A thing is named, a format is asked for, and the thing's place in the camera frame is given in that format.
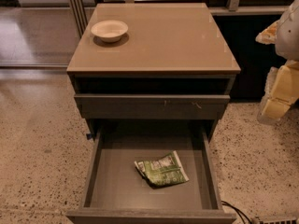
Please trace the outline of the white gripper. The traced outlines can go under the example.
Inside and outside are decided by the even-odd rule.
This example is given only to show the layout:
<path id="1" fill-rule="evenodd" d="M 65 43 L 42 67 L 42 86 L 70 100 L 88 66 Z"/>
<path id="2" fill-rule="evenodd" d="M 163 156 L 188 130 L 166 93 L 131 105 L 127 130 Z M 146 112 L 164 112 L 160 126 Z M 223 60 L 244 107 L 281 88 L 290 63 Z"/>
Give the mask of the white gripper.
<path id="1" fill-rule="evenodd" d="M 258 33 L 255 41 L 261 44 L 275 44 L 278 21 Z M 265 93 L 271 99 L 263 97 L 257 120 L 266 125 L 273 125 L 289 111 L 290 105 L 299 99 L 299 62 L 288 60 L 280 68 L 271 67 L 267 75 Z"/>

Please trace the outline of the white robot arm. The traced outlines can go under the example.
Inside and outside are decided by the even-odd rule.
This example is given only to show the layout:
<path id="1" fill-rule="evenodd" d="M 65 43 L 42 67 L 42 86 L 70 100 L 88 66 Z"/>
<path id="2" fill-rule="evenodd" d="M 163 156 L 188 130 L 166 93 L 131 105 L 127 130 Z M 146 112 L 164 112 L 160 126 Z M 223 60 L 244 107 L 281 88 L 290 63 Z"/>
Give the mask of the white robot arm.
<path id="1" fill-rule="evenodd" d="M 257 120 L 272 125 L 299 99 L 299 0 L 294 0 L 278 21 L 260 32 L 258 43 L 275 45 L 278 56 L 286 59 L 280 68 L 271 67 Z"/>

